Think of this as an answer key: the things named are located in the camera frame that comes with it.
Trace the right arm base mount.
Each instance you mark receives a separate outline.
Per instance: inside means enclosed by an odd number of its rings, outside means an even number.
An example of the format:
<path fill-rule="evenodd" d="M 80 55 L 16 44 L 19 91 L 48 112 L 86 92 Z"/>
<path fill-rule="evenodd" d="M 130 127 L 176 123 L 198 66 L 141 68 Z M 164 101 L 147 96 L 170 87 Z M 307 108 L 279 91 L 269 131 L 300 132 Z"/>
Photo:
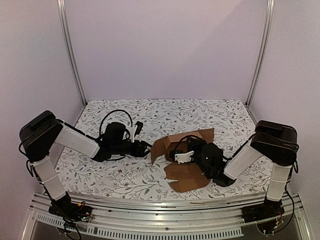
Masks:
<path fill-rule="evenodd" d="M 282 200 L 269 200 L 264 198 L 262 203 L 241 208 L 241 217 L 245 223 L 274 218 L 285 213 Z"/>

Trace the left aluminium corner post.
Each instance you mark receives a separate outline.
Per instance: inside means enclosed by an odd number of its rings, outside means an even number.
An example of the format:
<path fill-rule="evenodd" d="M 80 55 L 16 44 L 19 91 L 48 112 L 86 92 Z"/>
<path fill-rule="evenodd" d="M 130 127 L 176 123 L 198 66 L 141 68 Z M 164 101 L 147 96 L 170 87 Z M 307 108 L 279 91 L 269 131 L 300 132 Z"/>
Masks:
<path fill-rule="evenodd" d="M 59 20 L 60 20 L 63 39 L 64 39 L 64 44 L 65 44 L 65 49 L 66 49 L 72 77 L 74 80 L 75 88 L 77 90 L 81 104 L 85 107 L 88 104 L 88 101 L 85 96 L 84 87 L 83 87 L 83 84 L 81 81 L 80 73 L 78 70 L 77 62 L 76 62 L 75 53 L 73 50 L 71 34 L 70 34 L 70 30 L 69 30 L 69 25 L 68 25 L 66 4 L 65 4 L 64 0 L 57 0 L 56 2 L 57 2 L 57 9 L 58 9 L 58 14 L 59 14 Z"/>

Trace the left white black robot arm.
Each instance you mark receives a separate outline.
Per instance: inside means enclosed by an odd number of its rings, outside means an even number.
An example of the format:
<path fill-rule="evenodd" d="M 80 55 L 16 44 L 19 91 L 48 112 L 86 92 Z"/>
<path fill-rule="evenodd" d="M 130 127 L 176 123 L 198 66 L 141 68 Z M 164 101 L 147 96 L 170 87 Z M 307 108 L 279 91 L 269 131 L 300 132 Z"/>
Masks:
<path fill-rule="evenodd" d="M 67 191 L 62 186 L 50 158 L 53 145 L 61 145 L 76 151 L 96 162 L 112 161 L 117 155 L 142 158 L 148 155 L 152 145 L 137 140 L 144 124 L 129 119 L 127 127 L 120 122 L 111 122 L 98 128 L 98 137 L 92 137 L 67 122 L 56 118 L 49 110 L 42 112 L 19 131 L 19 151 L 27 157 L 31 176 L 36 176 L 49 198 L 55 202 L 55 209 L 63 216 L 74 213 L 74 205 L 65 199 Z"/>

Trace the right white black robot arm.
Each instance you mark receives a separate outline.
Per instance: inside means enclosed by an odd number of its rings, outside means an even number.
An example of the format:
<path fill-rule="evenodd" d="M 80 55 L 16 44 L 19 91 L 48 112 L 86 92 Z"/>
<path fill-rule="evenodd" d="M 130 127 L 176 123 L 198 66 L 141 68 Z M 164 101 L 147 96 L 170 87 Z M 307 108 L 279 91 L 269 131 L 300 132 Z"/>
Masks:
<path fill-rule="evenodd" d="M 169 151 L 178 164 L 196 163 L 202 174 L 220 187 L 232 185 L 236 179 L 261 157 L 272 161 L 272 171 L 264 203 L 258 213 L 269 218 L 278 210 L 292 169 L 297 170 L 298 133 L 289 125 L 260 120 L 254 133 L 231 156 L 214 143 L 188 134 Z"/>

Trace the aluminium front rail frame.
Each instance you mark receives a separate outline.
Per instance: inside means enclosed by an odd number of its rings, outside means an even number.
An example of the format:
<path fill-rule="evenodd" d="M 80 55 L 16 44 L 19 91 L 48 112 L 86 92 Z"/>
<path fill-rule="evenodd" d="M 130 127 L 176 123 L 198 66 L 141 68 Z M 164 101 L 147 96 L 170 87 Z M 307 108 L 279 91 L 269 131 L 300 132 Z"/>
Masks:
<path fill-rule="evenodd" d="M 71 194 L 92 207 L 89 222 L 77 223 L 83 239 L 111 240 L 314 240 L 301 198 L 284 195 L 281 231 L 265 235 L 257 222 L 246 222 L 242 208 L 260 204 L 256 193 L 201 200 L 150 201 Z"/>

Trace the right aluminium corner post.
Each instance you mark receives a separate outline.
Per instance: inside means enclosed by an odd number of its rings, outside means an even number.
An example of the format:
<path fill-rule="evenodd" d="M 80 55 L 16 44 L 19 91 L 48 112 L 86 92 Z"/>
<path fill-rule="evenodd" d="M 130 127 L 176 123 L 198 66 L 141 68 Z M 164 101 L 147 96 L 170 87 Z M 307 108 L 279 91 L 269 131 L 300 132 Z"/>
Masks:
<path fill-rule="evenodd" d="M 268 40 L 270 36 L 270 31 L 271 31 L 271 26 L 272 26 L 272 21 L 273 21 L 274 8 L 275 8 L 275 0 L 268 0 L 266 2 L 265 20 L 263 25 L 262 38 L 261 38 L 260 48 L 258 52 L 258 57 L 254 67 L 248 95 L 245 101 L 245 105 L 247 108 L 249 108 L 253 102 L 256 87 L 258 85 L 259 77 L 263 67 L 267 46 L 268 46 Z"/>

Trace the brown cardboard box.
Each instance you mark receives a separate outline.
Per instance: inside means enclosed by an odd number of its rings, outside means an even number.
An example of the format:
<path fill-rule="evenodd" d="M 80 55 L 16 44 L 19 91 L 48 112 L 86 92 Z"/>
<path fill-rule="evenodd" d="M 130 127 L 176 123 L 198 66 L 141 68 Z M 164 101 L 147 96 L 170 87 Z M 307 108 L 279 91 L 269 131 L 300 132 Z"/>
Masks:
<path fill-rule="evenodd" d="M 199 148 L 191 147 L 190 140 L 211 143 L 214 139 L 214 129 L 198 129 L 195 131 L 168 135 L 157 139 L 150 150 L 151 163 L 159 157 L 165 157 L 169 165 L 164 167 L 169 186 L 177 193 L 186 193 L 206 187 L 210 180 L 205 177 L 200 167 L 195 163 Z"/>

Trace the aluminium corner post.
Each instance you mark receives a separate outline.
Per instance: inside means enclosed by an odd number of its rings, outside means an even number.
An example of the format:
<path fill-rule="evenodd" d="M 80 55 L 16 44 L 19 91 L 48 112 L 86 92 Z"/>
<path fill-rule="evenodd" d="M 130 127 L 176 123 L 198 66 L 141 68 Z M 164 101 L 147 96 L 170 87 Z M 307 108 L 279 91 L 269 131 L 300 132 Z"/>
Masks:
<path fill-rule="evenodd" d="M 73 50 L 71 34 L 70 34 L 70 30 L 69 30 L 69 25 L 68 25 L 66 4 L 65 4 L 64 0 L 57 0 L 56 2 L 57 2 L 57 9 L 58 9 L 58 14 L 59 14 L 59 20 L 60 20 L 63 39 L 64 39 L 64 44 L 65 44 L 65 49 L 66 49 L 72 77 L 74 80 L 75 88 L 77 90 L 81 104 L 85 107 L 88 104 L 88 101 L 85 96 L 84 87 L 83 87 L 83 84 L 81 81 L 80 73 L 78 70 L 77 62 L 76 62 L 75 53 Z"/>
<path fill-rule="evenodd" d="M 268 40 L 270 36 L 270 31 L 271 31 L 271 26 L 272 26 L 272 21 L 273 21 L 274 8 L 275 8 L 275 0 L 268 0 L 266 2 L 265 20 L 263 25 L 262 38 L 261 38 L 260 48 L 258 52 L 258 57 L 254 67 L 248 95 L 245 101 L 245 105 L 247 108 L 249 108 L 253 102 L 256 87 L 258 85 L 259 77 L 263 67 L 267 46 L 268 46 Z"/>

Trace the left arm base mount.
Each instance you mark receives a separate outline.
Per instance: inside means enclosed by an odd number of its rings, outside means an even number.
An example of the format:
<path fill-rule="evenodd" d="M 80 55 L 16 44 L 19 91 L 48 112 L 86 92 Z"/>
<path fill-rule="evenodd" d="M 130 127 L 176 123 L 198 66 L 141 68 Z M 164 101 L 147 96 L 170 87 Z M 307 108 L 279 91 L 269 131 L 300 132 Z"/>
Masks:
<path fill-rule="evenodd" d="M 88 222 L 92 216 L 93 208 L 85 201 L 73 203 L 68 194 L 59 200 L 52 200 L 48 212 L 72 222 Z"/>

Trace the floral patterned table mat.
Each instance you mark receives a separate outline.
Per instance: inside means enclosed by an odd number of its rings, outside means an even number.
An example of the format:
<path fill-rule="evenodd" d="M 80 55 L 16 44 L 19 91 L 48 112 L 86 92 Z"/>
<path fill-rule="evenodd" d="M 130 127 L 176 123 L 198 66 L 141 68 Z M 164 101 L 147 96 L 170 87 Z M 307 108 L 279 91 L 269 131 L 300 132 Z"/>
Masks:
<path fill-rule="evenodd" d="M 255 123 L 239 100 L 140 99 L 93 100 L 84 108 L 75 127 L 92 137 L 112 122 L 130 126 L 130 118 L 143 123 L 137 139 L 149 144 L 173 134 L 214 129 L 214 143 L 226 157 L 248 139 Z M 130 200 L 171 201 L 206 200 L 265 193 L 272 162 L 260 158 L 228 187 L 211 182 L 185 193 L 175 192 L 166 179 L 163 156 L 154 164 L 149 156 L 127 156 L 96 162 L 65 148 L 55 166 L 63 187 L 71 193 Z"/>

